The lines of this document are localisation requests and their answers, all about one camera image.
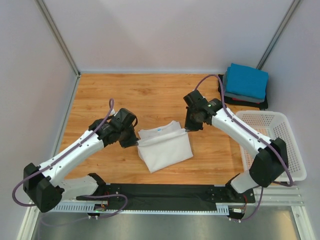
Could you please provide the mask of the white t-shirt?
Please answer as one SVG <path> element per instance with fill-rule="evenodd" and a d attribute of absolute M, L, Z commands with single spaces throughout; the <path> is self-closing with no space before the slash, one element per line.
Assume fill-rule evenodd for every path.
<path fill-rule="evenodd" d="M 138 132 L 139 157 L 150 173 L 192 158 L 189 135 L 178 121 Z"/>

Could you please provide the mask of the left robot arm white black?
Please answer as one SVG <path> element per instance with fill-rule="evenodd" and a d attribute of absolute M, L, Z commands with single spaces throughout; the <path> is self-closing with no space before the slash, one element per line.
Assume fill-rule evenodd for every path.
<path fill-rule="evenodd" d="M 126 108 L 95 120 L 79 139 L 58 155 L 38 166 L 30 163 L 24 168 L 24 192 L 42 213 L 72 198 L 101 200 L 107 188 L 98 174 L 89 173 L 70 180 L 65 177 L 88 157 L 109 145 L 118 142 L 122 148 L 136 146 L 137 123 L 137 116 Z"/>

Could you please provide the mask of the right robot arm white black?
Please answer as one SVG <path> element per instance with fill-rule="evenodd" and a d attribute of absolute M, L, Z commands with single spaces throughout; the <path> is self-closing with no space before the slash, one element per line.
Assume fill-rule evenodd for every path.
<path fill-rule="evenodd" d="M 284 140 L 258 133 L 240 120 L 224 102 L 217 98 L 208 101 L 198 90 L 193 90 L 183 99 L 187 104 L 186 131 L 200 131 L 203 124 L 213 126 L 235 140 L 253 158 L 250 168 L 235 176 L 226 187 L 225 196 L 229 201 L 238 201 L 245 191 L 254 187 L 266 188 L 282 173 L 289 171 Z"/>

